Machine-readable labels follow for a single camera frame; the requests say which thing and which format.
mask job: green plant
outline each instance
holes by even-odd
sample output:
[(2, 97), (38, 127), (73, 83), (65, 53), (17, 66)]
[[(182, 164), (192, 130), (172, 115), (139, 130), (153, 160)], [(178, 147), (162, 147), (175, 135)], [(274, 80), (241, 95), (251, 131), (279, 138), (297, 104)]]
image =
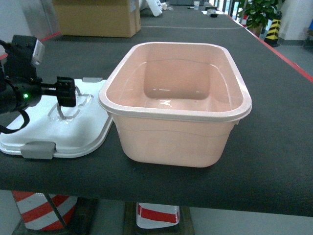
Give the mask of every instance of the green plant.
[[(279, 0), (248, 0), (245, 15), (248, 16), (246, 26), (248, 28), (257, 28), (260, 25), (266, 27), (268, 20), (276, 16), (277, 4)], [(245, 0), (239, 0), (239, 8), (244, 7)], [(243, 11), (238, 13), (239, 17), (243, 16)]]

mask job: cardboard box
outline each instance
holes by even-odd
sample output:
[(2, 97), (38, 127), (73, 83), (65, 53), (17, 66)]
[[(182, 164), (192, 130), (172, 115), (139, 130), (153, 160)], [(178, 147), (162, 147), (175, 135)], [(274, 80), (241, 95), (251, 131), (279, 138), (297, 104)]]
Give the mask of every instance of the cardboard box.
[(61, 33), (130, 38), (140, 30), (138, 0), (53, 0)]

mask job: traffic cone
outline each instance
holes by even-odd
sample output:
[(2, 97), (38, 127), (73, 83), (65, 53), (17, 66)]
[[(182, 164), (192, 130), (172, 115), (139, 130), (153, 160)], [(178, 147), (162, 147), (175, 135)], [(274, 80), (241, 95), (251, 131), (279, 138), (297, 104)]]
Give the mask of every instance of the traffic cone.
[(247, 20), (247, 18), (248, 18), (248, 16), (247, 16), (247, 15), (244, 15), (244, 17), (243, 17), (243, 19), (242, 19), (242, 21), (241, 21), (241, 25), (242, 25), (243, 27), (246, 27), (246, 20)]
[(77, 197), (12, 191), (29, 234), (64, 233), (73, 215)]
[(277, 47), (278, 44), (278, 34), (279, 34), (279, 28), (280, 23), (282, 19), (282, 12), (277, 12), (276, 18), (273, 19), (272, 25), (269, 28), (268, 34), (266, 35), (264, 42), (269, 44), (271, 47)]
[(158, 229), (179, 223), (179, 206), (137, 203), (136, 223), (142, 229)]

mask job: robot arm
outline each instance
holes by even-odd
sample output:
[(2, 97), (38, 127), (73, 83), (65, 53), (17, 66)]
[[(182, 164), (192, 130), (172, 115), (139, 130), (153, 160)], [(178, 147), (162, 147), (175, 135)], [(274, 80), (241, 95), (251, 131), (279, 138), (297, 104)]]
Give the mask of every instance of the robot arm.
[(41, 63), (45, 47), (35, 37), (15, 35), (12, 43), (0, 40), (8, 54), (2, 67), (0, 62), (0, 114), (20, 112), (24, 124), (17, 130), (0, 126), (0, 132), (10, 134), (29, 123), (25, 109), (38, 104), (42, 95), (53, 95), (60, 106), (75, 107), (75, 83), (68, 77), (57, 77), (54, 84), (42, 83), (34, 66)]

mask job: gray latch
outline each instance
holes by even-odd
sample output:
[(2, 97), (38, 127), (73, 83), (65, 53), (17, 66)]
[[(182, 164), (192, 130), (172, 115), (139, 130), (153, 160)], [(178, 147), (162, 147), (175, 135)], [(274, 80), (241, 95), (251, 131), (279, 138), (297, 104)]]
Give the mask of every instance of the gray latch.
[(33, 141), (21, 147), (21, 154), (28, 159), (52, 159), (55, 143), (49, 141)]

